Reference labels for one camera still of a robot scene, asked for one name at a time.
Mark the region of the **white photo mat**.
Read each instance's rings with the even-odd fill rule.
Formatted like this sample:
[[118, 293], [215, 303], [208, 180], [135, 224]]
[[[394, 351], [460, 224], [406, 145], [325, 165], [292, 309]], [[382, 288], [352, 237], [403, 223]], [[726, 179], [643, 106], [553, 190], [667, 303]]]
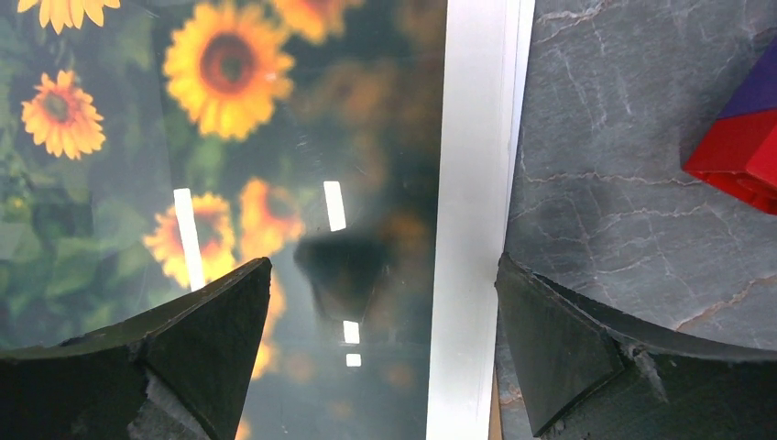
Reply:
[[443, 76], [441, 161], [426, 435], [485, 439], [498, 297], [535, 4], [452, 1]]

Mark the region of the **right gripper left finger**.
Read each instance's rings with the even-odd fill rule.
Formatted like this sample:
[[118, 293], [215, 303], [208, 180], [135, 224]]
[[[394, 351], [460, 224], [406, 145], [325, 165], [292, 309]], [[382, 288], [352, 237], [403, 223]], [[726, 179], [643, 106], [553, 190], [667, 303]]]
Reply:
[[268, 314], [255, 258], [123, 322], [1, 355], [4, 439], [232, 439]]

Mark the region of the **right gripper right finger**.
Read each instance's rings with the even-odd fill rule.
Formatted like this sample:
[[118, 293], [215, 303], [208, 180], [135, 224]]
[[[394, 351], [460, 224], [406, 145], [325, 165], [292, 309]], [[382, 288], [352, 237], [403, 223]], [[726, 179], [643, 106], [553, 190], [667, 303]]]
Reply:
[[776, 354], [649, 323], [498, 262], [499, 310], [539, 439], [773, 439]]

